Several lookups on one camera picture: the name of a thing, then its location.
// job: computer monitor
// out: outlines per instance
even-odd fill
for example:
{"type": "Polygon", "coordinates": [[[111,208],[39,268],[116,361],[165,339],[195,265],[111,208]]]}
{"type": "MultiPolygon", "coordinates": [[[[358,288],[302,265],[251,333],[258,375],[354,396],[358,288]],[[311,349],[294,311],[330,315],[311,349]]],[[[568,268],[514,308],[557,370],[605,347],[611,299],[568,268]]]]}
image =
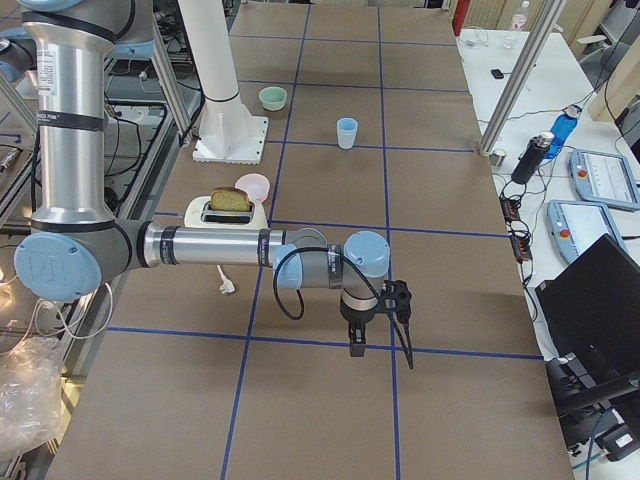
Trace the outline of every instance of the computer monitor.
{"type": "MultiPolygon", "coordinates": [[[[573,352],[596,385],[640,371],[640,267],[610,236],[536,293],[558,352],[573,352]]],[[[609,401],[640,437],[640,392],[609,401]]]]}

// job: white table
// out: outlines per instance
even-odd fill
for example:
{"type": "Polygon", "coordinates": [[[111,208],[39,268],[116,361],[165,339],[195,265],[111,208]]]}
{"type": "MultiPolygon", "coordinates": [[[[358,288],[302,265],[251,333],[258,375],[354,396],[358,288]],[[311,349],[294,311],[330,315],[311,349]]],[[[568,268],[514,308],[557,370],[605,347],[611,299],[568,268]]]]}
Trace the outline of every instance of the white table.
{"type": "MultiPolygon", "coordinates": [[[[504,73],[511,72],[525,43],[526,35],[528,35],[527,33],[522,33],[516,48],[508,50],[502,44],[504,34],[505,32],[503,31],[487,31],[488,42],[485,46],[469,47],[462,43],[459,44],[469,91],[473,95],[476,116],[483,132],[487,126],[486,121],[491,118],[491,114],[508,80],[508,76],[505,76],[502,80],[496,80],[490,71],[491,69],[499,68],[504,73]]],[[[462,38],[476,40],[476,31],[464,30],[462,38]]],[[[542,130],[549,130],[555,118],[559,115],[559,110],[567,105],[584,100],[591,91],[591,84],[562,36],[558,33],[552,34],[540,54],[510,117],[541,110],[557,111],[527,115],[519,119],[509,120],[506,123],[495,146],[507,151],[507,157],[502,166],[493,168],[493,172],[496,174],[494,178],[498,191],[504,185],[503,179],[509,180],[511,172],[518,162],[518,156],[526,148],[529,139],[542,130]]],[[[595,95],[589,99],[589,102],[593,101],[594,98],[595,95]]],[[[578,121],[578,126],[566,144],[580,149],[610,153],[616,153],[617,146],[618,151],[629,159],[635,178],[640,179],[640,165],[635,160],[624,139],[620,139],[620,133],[615,125],[593,121],[587,108],[584,109],[582,117],[578,121]]],[[[521,218],[529,227],[533,229],[535,225],[532,245],[534,272],[530,282],[531,287],[537,286],[543,280],[557,277],[567,267],[567,263],[558,253],[550,234],[546,219],[546,203],[552,199],[580,200],[574,190],[573,180],[569,173],[568,160],[570,155],[570,149],[563,150],[555,161],[555,167],[550,164],[542,168],[543,179],[536,175],[527,185],[527,191],[539,192],[543,189],[542,181],[549,182],[544,204],[543,195],[526,196],[520,209],[521,218]]],[[[522,190],[523,188],[520,185],[510,185],[506,193],[517,194],[521,193],[522,190]]],[[[611,209],[611,212],[622,236],[640,235],[640,212],[629,213],[613,209],[611,209]]],[[[628,241],[626,242],[626,247],[631,257],[640,263],[640,240],[628,241]]],[[[530,269],[530,264],[525,264],[525,274],[528,274],[530,269]]],[[[540,349],[543,355],[549,358],[553,355],[554,348],[550,343],[546,324],[540,319],[536,322],[535,327],[540,349]]],[[[573,460],[573,463],[578,464],[584,459],[583,457],[578,457],[573,460]]],[[[590,478],[592,480],[632,480],[637,478],[638,471],[640,471],[640,454],[636,452],[636,454],[616,463],[594,461],[590,478]]],[[[575,475],[576,479],[583,479],[584,468],[575,470],[575,475]]]]}

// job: black thermos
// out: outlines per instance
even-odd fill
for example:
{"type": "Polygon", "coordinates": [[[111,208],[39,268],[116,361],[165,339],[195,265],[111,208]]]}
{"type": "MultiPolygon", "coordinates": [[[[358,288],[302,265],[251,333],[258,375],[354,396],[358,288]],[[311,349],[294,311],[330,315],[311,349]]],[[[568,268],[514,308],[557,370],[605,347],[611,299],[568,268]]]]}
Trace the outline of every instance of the black thermos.
{"type": "Polygon", "coordinates": [[[511,180],[518,185],[525,185],[536,172],[542,160],[549,152],[553,133],[540,132],[540,135],[529,140],[527,150],[520,158],[520,162],[511,174],[511,180]]]}

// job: clear plastic wrap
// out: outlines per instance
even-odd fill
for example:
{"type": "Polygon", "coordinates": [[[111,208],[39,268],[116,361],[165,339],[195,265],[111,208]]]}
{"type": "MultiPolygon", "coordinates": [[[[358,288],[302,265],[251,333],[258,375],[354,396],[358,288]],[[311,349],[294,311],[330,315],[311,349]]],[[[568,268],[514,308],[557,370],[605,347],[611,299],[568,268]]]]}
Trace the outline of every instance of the clear plastic wrap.
{"type": "Polygon", "coordinates": [[[55,338],[26,338],[0,356],[0,460],[60,433],[62,355],[55,338]]]}

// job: bread slice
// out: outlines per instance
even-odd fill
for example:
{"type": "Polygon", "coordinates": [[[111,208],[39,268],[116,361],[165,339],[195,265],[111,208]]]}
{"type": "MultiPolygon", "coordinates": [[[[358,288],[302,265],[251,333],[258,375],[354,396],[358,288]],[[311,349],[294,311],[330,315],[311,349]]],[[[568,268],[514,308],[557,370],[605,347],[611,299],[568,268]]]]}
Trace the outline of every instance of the bread slice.
{"type": "Polygon", "coordinates": [[[217,187],[211,192],[211,210],[249,212],[251,203],[247,193],[233,187],[217,187]]]}

